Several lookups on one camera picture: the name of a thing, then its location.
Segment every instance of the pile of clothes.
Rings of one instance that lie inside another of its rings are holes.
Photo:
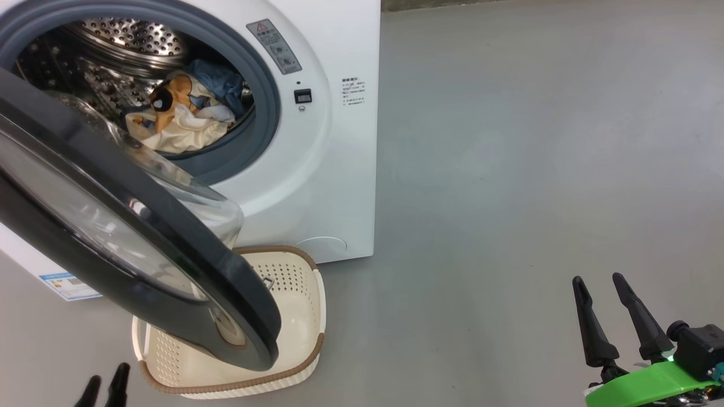
[[[128,133],[157,151],[200,150],[244,115],[243,81],[228,67],[196,59],[153,90],[150,106],[126,113]]]

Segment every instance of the laundry basket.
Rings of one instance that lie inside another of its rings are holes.
[[[277,362],[266,372],[226,364],[134,316],[133,349],[141,373],[157,390],[197,399],[240,397],[296,385],[314,372],[327,322],[324,285],[316,264],[289,246],[235,249],[235,253],[271,285],[282,317]]]

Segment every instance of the open washing machine door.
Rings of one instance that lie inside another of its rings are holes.
[[[0,222],[187,345],[269,369],[279,310],[249,263],[76,111],[6,70],[0,84]]]

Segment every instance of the washing machine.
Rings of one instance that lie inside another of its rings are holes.
[[[0,69],[109,119],[194,58],[243,77],[246,111],[212,144],[164,155],[242,208],[235,246],[370,256],[378,1],[0,1]],[[18,109],[0,114],[15,121],[31,93],[3,95]]]

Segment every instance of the gray rubber seal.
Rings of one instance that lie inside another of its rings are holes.
[[[279,91],[268,67],[236,31],[178,0],[29,0],[0,17],[0,67],[12,70],[17,55],[40,34],[88,17],[160,22],[203,41],[223,55],[249,83],[256,111],[203,153],[168,159],[199,180],[214,184],[251,165],[272,141],[279,123]]]

